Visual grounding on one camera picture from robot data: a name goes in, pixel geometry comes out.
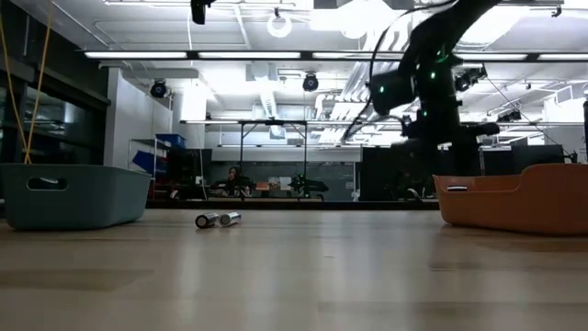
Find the wooden table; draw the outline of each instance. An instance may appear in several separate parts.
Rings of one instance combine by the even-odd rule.
[[[94,232],[0,224],[0,330],[584,330],[588,239],[438,211],[147,211]]]

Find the security camera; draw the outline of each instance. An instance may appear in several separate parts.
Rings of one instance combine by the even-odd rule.
[[[206,23],[206,7],[210,8],[216,0],[190,0],[192,9],[192,21],[198,25]]]
[[[165,98],[171,94],[171,89],[165,85],[165,79],[155,79],[151,86],[151,96],[154,98]]]
[[[316,79],[315,73],[306,74],[306,78],[304,78],[304,83],[302,83],[302,88],[306,92],[314,92],[319,88],[319,80]]]

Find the silver cylinder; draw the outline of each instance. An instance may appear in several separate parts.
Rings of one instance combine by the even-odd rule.
[[[222,227],[233,226],[233,225],[240,223],[240,222],[241,222],[241,215],[238,212],[229,212],[229,213],[223,214],[219,218],[219,224]]]
[[[218,219],[219,214],[211,212],[198,216],[194,223],[196,224],[198,229],[208,229],[214,227]]]

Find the cable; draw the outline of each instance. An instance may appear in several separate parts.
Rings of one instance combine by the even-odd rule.
[[[25,131],[22,123],[20,122],[20,115],[18,114],[17,100],[15,98],[15,90],[12,86],[12,75],[10,74],[10,62],[8,61],[8,48],[6,47],[6,37],[4,33],[4,21],[2,19],[2,12],[0,12],[0,39],[2,39],[2,49],[4,51],[4,62],[6,67],[6,76],[8,78],[8,91],[10,92],[10,99],[12,101],[12,109],[15,111],[15,119],[17,119],[18,132],[20,133],[20,139],[22,140],[23,148],[27,148],[27,138],[25,137]]]
[[[379,48],[381,47],[381,44],[384,41],[384,38],[388,34],[388,30],[394,25],[394,23],[396,23],[396,21],[398,21],[401,17],[405,17],[407,15],[410,15],[412,13],[416,13],[418,11],[448,6],[448,5],[456,3],[457,1],[458,0],[447,0],[447,1],[444,1],[444,2],[438,3],[438,4],[432,4],[429,6],[423,6],[423,7],[409,9],[409,10],[405,11],[404,13],[402,13],[400,16],[394,18],[394,20],[390,23],[390,25],[387,28],[385,28],[382,31],[382,33],[379,35],[379,39],[378,39],[378,42],[376,43],[376,47],[374,47],[374,51],[371,53],[371,59],[369,60],[369,81],[371,82],[372,77],[374,76],[374,62],[376,61],[376,56],[378,56]],[[353,119],[351,124],[347,127],[347,130],[345,130],[345,133],[343,135],[343,142],[347,141],[347,139],[349,139],[354,134],[356,134],[359,130],[361,130],[361,128],[359,128],[359,130],[353,131],[353,133],[351,132],[352,128],[357,125],[357,122],[359,121],[359,119],[361,119],[361,117],[366,113],[366,111],[368,111],[369,106],[371,105],[371,101],[372,101],[372,97],[370,94],[369,98],[366,101],[366,106],[363,109],[361,109],[361,111],[359,111],[359,114],[357,114],[357,116]]]
[[[30,131],[28,131],[27,152],[25,153],[25,164],[31,164],[30,161],[30,146],[33,141],[33,132],[35,131],[35,119],[39,111],[40,88],[43,85],[43,74],[45,74],[45,62],[47,61],[47,50],[49,49],[49,36],[51,35],[51,22],[53,21],[53,1],[49,0],[49,14],[47,16],[47,32],[45,33],[45,45],[43,46],[43,56],[40,63],[39,84],[37,85],[37,97],[35,98],[35,108],[33,109],[33,118],[30,121]]]
[[[514,103],[513,101],[511,101],[511,100],[510,100],[510,99],[509,99],[509,98],[508,98],[508,97],[507,97],[507,96],[506,96],[506,95],[503,93],[503,91],[502,91],[500,88],[498,88],[498,86],[496,86],[496,84],[495,84],[495,83],[494,83],[494,82],[493,82],[493,81],[490,79],[490,77],[488,77],[488,76],[487,76],[487,77],[486,77],[486,79],[488,80],[488,82],[490,82],[490,84],[492,84],[492,86],[494,86],[494,88],[496,89],[496,91],[498,91],[498,93],[500,93],[500,95],[501,95],[501,96],[503,96],[504,100],[506,100],[506,102],[508,102],[508,104],[509,104],[509,105],[511,105],[511,107],[513,107],[513,109],[516,109],[516,110],[518,110],[518,111],[519,111],[519,113],[521,114],[521,116],[522,116],[522,117],[524,117],[524,118],[525,118],[525,120],[528,120],[528,122],[529,122],[529,123],[531,123],[531,125],[533,125],[533,126],[535,127],[535,129],[537,129],[537,131],[539,131],[539,132],[543,133],[543,135],[544,135],[544,136],[545,136],[545,137],[546,137],[546,138],[547,138],[549,141],[551,141],[552,143],[555,143],[555,144],[561,145],[561,149],[563,150],[563,153],[565,153],[567,156],[570,156],[570,155],[571,155],[571,154],[570,154],[568,151],[566,151],[566,149],[563,147],[563,145],[562,145],[562,144],[559,144],[558,142],[556,142],[555,140],[553,140],[551,137],[549,137],[549,135],[547,135],[547,134],[545,133],[545,130],[541,130],[541,128],[539,128],[539,127],[538,127],[538,125],[537,125],[537,123],[536,123],[536,122],[534,122],[534,121],[530,120],[530,119],[529,119],[529,117],[527,117],[527,116],[526,116],[526,115],[523,113],[523,111],[521,111],[521,109],[520,109],[520,108],[518,108],[518,107],[515,105],[515,103]]]

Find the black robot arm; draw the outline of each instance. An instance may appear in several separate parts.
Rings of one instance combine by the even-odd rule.
[[[502,1],[457,0],[450,8],[429,17],[411,33],[399,71],[409,74],[416,64],[436,57],[439,51],[451,52],[466,31]]]
[[[439,144],[452,144],[456,172],[467,175],[462,170],[475,159],[477,136],[500,131],[495,123],[461,125],[452,67],[462,60],[452,51],[469,27],[501,1],[457,0],[432,15],[414,29],[398,69],[376,74],[369,83],[373,107],[380,116],[419,97],[416,120],[402,124],[402,135],[408,140],[400,147],[428,163],[433,173],[439,172],[434,165]]]

